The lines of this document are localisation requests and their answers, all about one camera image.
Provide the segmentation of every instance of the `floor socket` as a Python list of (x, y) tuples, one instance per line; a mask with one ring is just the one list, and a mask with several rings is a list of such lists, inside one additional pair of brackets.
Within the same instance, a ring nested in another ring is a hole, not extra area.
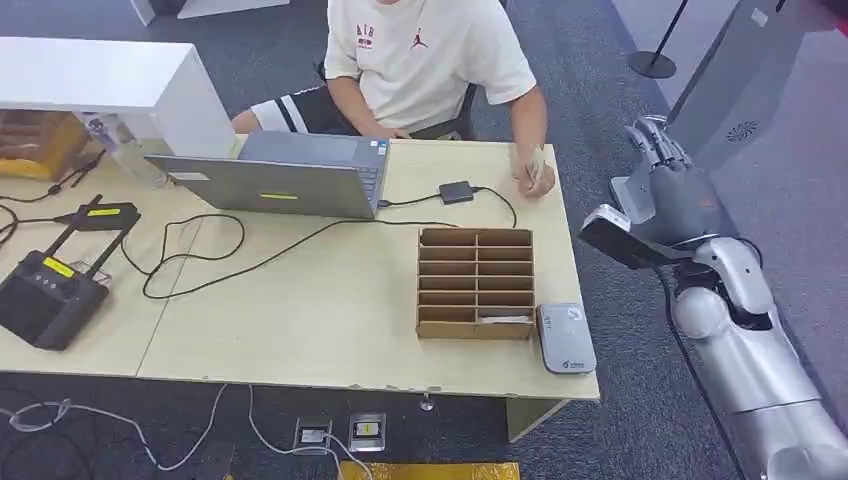
[(351, 452), (382, 452), (386, 449), (386, 414), (350, 416), (348, 446)]
[[(298, 417), (294, 430), (294, 445), (292, 448), (324, 447), (330, 448), (330, 438), (333, 433), (333, 420), (328, 417)], [(295, 455), (326, 455), (326, 450), (303, 450), (294, 452)]]

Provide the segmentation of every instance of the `man's hand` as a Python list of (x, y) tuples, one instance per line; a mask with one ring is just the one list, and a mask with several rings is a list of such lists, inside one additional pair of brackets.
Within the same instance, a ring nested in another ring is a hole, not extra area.
[(406, 130), (400, 128), (377, 128), (370, 132), (359, 132), (366, 137), (377, 138), (412, 138)]
[[(512, 161), (512, 176), (518, 182), (518, 193), (527, 198), (539, 198), (556, 185), (556, 173), (547, 162), (542, 162), (537, 167), (532, 166), (535, 149), (535, 145), (516, 145), (516, 154)], [(539, 167), (542, 168), (541, 173), (535, 171)]]

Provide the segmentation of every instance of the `white cable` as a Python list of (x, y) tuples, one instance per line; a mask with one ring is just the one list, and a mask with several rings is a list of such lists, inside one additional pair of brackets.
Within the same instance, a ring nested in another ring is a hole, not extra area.
[(368, 480), (374, 480), (374, 475), (372, 475), (372, 474), (371, 474), (371, 469), (370, 469), (370, 468), (368, 468), (368, 466), (367, 466), (367, 465), (365, 465), (364, 463), (362, 463), (362, 462), (361, 462), (360, 460), (358, 460), (356, 457), (354, 457), (354, 456), (353, 456), (353, 454), (352, 454), (352, 453), (350, 453), (350, 450), (348, 450), (348, 449), (347, 449), (347, 448), (346, 448), (346, 447), (342, 444), (341, 440), (339, 440), (338, 438), (336, 438), (336, 436), (335, 436), (335, 435), (330, 435), (329, 433), (328, 433), (328, 434), (326, 434), (326, 435), (324, 435), (324, 436), (325, 436), (325, 437), (328, 437), (330, 440), (333, 440), (333, 441), (335, 441), (336, 443), (338, 443), (338, 444), (339, 444), (339, 446), (342, 448), (342, 450), (344, 450), (344, 452), (347, 454), (348, 458), (350, 458), (351, 460), (353, 460), (353, 462), (354, 462), (354, 463), (356, 463), (357, 465), (359, 465), (360, 467), (362, 467), (362, 469), (363, 469), (363, 470), (365, 470), (365, 473), (368, 475)]
[(297, 453), (297, 452), (316, 451), (316, 450), (327, 452), (327, 453), (329, 453), (330, 455), (333, 456), (333, 461), (336, 462), (336, 470), (338, 470), (338, 472), (339, 472), (339, 478), (341, 480), (344, 480), (344, 475), (342, 474), (342, 466), (339, 463), (339, 456), (336, 455), (336, 452), (330, 450), (329, 448), (326, 448), (326, 447), (299, 447), (299, 448), (293, 448), (291, 450), (280, 450), (279, 448), (268, 443), (268, 441), (265, 440), (265, 437), (263, 437), (262, 434), (259, 433), (259, 429), (256, 427), (256, 423), (253, 422), (253, 385), (248, 384), (247, 388), (250, 390), (250, 404), (249, 404), (248, 409), (247, 409), (247, 419), (250, 421), (250, 426), (253, 428), (253, 433), (255, 433), (257, 437), (259, 437), (259, 440), (262, 443), (264, 443), (266, 447), (268, 447), (272, 452), (279, 453), (280, 455), (290, 455), (292, 453)]
[[(129, 418), (122, 417), (121, 415), (118, 415), (116, 413), (112, 413), (112, 412), (109, 412), (109, 411), (106, 411), (106, 410), (101, 410), (99, 408), (89, 407), (89, 406), (86, 406), (86, 405), (76, 405), (76, 404), (71, 403), (71, 400), (67, 399), (67, 398), (65, 400), (62, 400), (61, 402), (34, 403), (32, 405), (27, 405), (26, 407), (23, 407), (20, 410), (18, 410), (17, 412), (14, 412), (14, 413), (3, 409), (3, 410), (0, 410), (0, 413), (7, 415), (9, 417), (9, 425), (13, 429), (15, 429), (15, 430), (17, 430), (21, 433), (40, 432), (41, 430), (50, 428), (53, 425), (55, 425), (56, 423), (58, 423), (60, 420), (62, 420), (62, 418), (65, 416), (65, 414), (68, 413), (69, 410), (84, 410), (86, 412), (97, 413), (97, 414), (100, 414), (100, 415), (105, 415), (105, 416), (110, 417), (110, 418), (114, 418), (115, 420), (119, 420), (121, 422), (128, 423), (128, 424), (132, 425), (135, 428), (135, 431), (138, 434), (138, 438), (141, 440), (141, 444), (144, 446), (144, 451), (147, 453), (147, 456), (150, 458), (150, 461), (153, 462), (153, 464), (156, 465), (156, 468), (158, 468), (159, 470), (162, 470), (163, 472), (169, 472), (171, 470), (176, 470), (177, 468), (180, 468), (181, 466), (183, 466), (183, 464), (185, 464), (185, 462), (187, 462), (188, 459), (191, 458), (192, 455), (194, 455), (194, 452), (197, 451), (197, 448), (200, 447), (200, 444), (203, 443), (203, 440), (206, 439), (206, 435), (208, 435), (209, 431), (212, 430), (212, 424), (215, 421), (215, 411), (218, 409), (218, 401), (221, 400), (221, 394), (224, 393), (224, 390), (226, 390), (226, 388), (227, 388), (227, 384), (224, 384), (223, 386), (221, 386), (221, 389), (218, 390), (218, 395), (215, 396), (215, 403), (212, 404), (212, 414), (209, 416), (209, 424), (206, 426), (206, 430), (203, 432), (203, 435), (200, 436), (200, 438), (197, 440), (197, 443), (195, 443), (194, 446), (191, 447), (191, 450), (188, 451), (188, 453), (186, 454), (185, 457), (183, 457), (182, 460), (180, 460), (179, 462), (177, 462), (174, 465), (171, 465), (169, 467), (166, 467), (164, 465), (160, 465), (159, 462), (156, 460), (156, 457), (153, 456), (153, 452), (151, 452), (150, 448), (147, 446), (147, 439), (144, 438), (144, 432), (141, 431), (141, 427), (138, 425), (138, 423), (136, 423), (134, 420), (131, 420)], [(40, 407), (45, 407), (45, 406), (57, 408), (56, 409), (56, 416), (49, 423), (45, 423), (44, 425), (28, 425), (28, 424), (21, 422), (21, 416), (23, 414), (25, 414), (26, 412), (28, 412), (30, 410), (40, 408)]]
[[(90, 413), (96, 413), (96, 414), (99, 414), (99, 415), (104, 415), (104, 416), (107, 416), (109, 418), (113, 418), (115, 420), (119, 420), (119, 421), (124, 422), (124, 423), (128, 423), (135, 428), (135, 431), (138, 434), (138, 438), (139, 438), (139, 440), (141, 440), (141, 444), (142, 444), (142, 446), (144, 446), (144, 451), (147, 453), (147, 456), (148, 456), (148, 458), (150, 458), (150, 461), (153, 462), (153, 464), (156, 465), (156, 468), (158, 468), (159, 470), (162, 470), (163, 472), (169, 472), (171, 470), (176, 470), (177, 468), (180, 468), (181, 466), (183, 466), (183, 464), (185, 464), (189, 460), (189, 458), (191, 458), (191, 456), (194, 455), (194, 452), (197, 451), (198, 447), (200, 447), (200, 444), (203, 443), (203, 441), (206, 439), (206, 436), (209, 434), (209, 431), (212, 430), (212, 425), (215, 422), (215, 414), (218, 410), (218, 402), (221, 400), (221, 395), (223, 395), (224, 390), (226, 390), (228, 386), (229, 386), (229, 384), (225, 383), (224, 385), (221, 386), (221, 389), (218, 390), (218, 394), (215, 396), (215, 402), (212, 403), (212, 413), (209, 415), (209, 424), (206, 425), (206, 430), (203, 431), (203, 434), (200, 436), (200, 438), (197, 440), (197, 442), (194, 444), (194, 446), (191, 447), (191, 449), (188, 451), (186, 456), (183, 457), (183, 459), (180, 460), (179, 462), (177, 462), (174, 465), (171, 465), (169, 467), (160, 465), (159, 461), (156, 460), (156, 457), (153, 455), (153, 452), (150, 451), (150, 447), (147, 446), (147, 439), (144, 438), (144, 432), (141, 431), (141, 427), (134, 420), (129, 419), (127, 417), (123, 417), (123, 416), (118, 415), (116, 413), (109, 412), (107, 410), (101, 410), (99, 408), (89, 407), (87, 405), (77, 405), (77, 404), (71, 403), (71, 399), (69, 399), (69, 398), (62, 400), (61, 402), (34, 403), (32, 405), (27, 405), (27, 406), (19, 409), (16, 412), (13, 412), (11, 410), (6, 410), (5, 408), (0, 408), (0, 415), (6, 415), (7, 417), (9, 417), (9, 425), (13, 429), (15, 429), (16, 431), (21, 432), (21, 433), (34, 433), (34, 432), (40, 432), (42, 430), (48, 429), (48, 428), (52, 427), (53, 425), (56, 425), (59, 421), (61, 421), (62, 418), (64, 418), (65, 415), (70, 410), (83, 410), (83, 411), (90, 412)], [(333, 461), (336, 463), (336, 469), (339, 472), (339, 479), (344, 480), (344, 476), (342, 474), (342, 467), (341, 467), (341, 464), (339, 463), (339, 456), (336, 455), (336, 452), (334, 452), (333, 450), (331, 450), (327, 447), (299, 447), (299, 448), (293, 448), (291, 450), (280, 450), (279, 448), (276, 448), (273, 445), (271, 445), (270, 443), (268, 443), (268, 441), (265, 440), (265, 437), (263, 437), (262, 434), (259, 433), (259, 429), (256, 427), (256, 423), (254, 423), (254, 421), (253, 421), (253, 385), (248, 385), (247, 388), (250, 391), (250, 404), (249, 404), (249, 407), (248, 407), (248, 410), (247, 410), (247, 419), (250, 421), (250, 426), (253, 428), (253, 433), (255, 433), (257, 437), (259, 437), (259, 440), (263, 444), (265, 444), (266, 447), (268, 447), (271, 451), (273, 451), (275, 453), (279, 453), (281, 455), (290, 455), (292, 453), (297, 453), (297, 452), (316, 451), (316, 450), (327, 452), (327, 453), (329, 453), (330, 455), (333, 456)], [(36, 408), (43, 408), (43, 407), (56, 407), (56, 416), (53, 417), (53, 419), (50, 420), (48, 423), (45, 423), (45, 424), (42, 424), (42, 425), (31, 425), (31, 424), (23, 423), (21, 421), (21, 417), (25, 413), (29, 412), (30, 410), (34, 410)], [(359, 461), (356, 457), (354, 457), (353, 454), (351, 454), (350, 451), (347, 448), (345, 448), (345, 446), (342, 444), (342, 442), (338, 438), (336, 438), (335, 436), (330, 435), (330, 434), (325, 434), (325, 437), (328, 437), (331, 440), (335, 441), (339, 445), (339, 447), (341, 447), (341, 449), (345, 452), (345, 454), (351, 460), (353, 460), (354, 463), (356, 463), (357, 465), (362, 467), (363, 470), (365, 470), (365, 473), (368, 475), (368, 479), (374, 480), (374, 476), (371, 474), (371, 470), (368, 469), (368, 466), (365, 465), (364, 463), (362, 463), (361, 461)]]

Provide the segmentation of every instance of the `red logo on t-shirt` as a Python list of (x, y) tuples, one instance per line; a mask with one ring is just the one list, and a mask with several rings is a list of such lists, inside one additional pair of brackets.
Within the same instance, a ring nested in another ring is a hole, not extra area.
[(409, 47), (410, 50), (417, 46), (422, 46), (424, 48), (430, 48), (426, 43), (421, 41), (421, 28), (418, 29), (418, 33), (415, 34), (415, 38), (412, 40), (412, 46)]
[(373, 48), (373, 40), (374, 37), (374, 27), (368, 25), (367, 23), (363, 23), (362, 25), (356, 25), (356, 46), (359, 48), (363, 48), (365, 50), (371, 50)]

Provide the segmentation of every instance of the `water bottle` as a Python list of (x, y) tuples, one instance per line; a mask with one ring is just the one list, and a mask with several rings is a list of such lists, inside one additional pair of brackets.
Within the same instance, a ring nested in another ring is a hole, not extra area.
[(141, 144), (118, 115), (83, 112), (78, 118), (82, 120), (89, 135), (106, 148), (115, 162), (141, 183), (158, 188), (168, 182), (167, 175), (145, 160)]

